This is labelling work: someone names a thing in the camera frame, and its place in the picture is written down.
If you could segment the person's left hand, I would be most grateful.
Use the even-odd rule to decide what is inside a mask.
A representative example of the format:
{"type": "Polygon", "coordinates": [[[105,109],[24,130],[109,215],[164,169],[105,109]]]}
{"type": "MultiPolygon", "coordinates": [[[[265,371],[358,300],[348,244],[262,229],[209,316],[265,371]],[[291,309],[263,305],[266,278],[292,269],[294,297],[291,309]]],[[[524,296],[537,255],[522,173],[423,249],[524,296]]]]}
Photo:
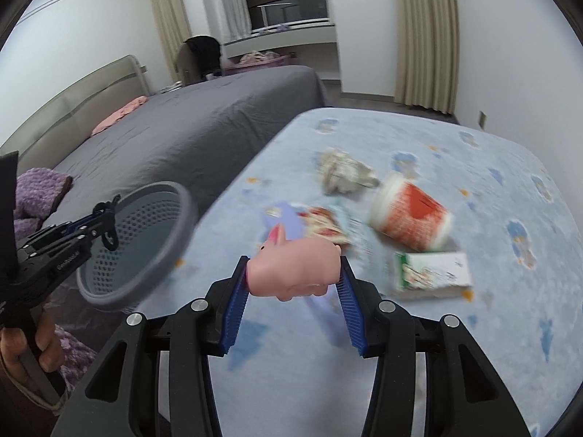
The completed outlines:
{"type": "Polygon", "coordinates": [[[64,351],[54,320],[44,306],[50,298],[27,309],[20,303],[1,302],[1,366],[12,387],[24,398],[57,413],[66,401],[60,374],[64,351]]]}

